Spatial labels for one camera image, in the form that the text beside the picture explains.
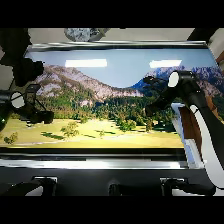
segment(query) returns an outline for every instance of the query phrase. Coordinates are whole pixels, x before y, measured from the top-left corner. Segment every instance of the blue sky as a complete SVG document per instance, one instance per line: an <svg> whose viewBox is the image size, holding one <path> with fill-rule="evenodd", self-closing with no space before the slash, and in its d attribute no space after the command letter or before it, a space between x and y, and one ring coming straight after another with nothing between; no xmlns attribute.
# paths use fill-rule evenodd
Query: blue sky
<svg viewBox="0 0 224 224"><path fill-rule="evenodd" d="M149 71L151 61L182 60L180 65L192 67L216 66L208 49L111 49L30 52L27 57L50 65L65 66L66 60L106 59L107 67L77 68L85 75L107 85L124 88L137 83Z"/></svg>

